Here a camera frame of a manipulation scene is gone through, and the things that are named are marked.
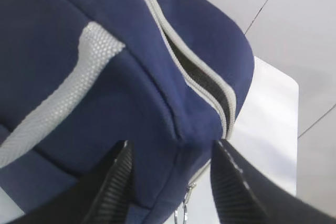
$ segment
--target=navy blue bag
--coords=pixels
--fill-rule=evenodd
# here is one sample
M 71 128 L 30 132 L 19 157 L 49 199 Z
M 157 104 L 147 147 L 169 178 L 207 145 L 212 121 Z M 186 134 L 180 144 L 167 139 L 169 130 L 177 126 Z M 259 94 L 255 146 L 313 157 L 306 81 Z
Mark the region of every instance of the navy blue bag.
M 210 159 L 221 223 L 334 223 L 264 186 L 225 140 L 254 58 L 206 0 L 0 10 L 0 187 L 27 213 L 12 223 L 163 223 Z

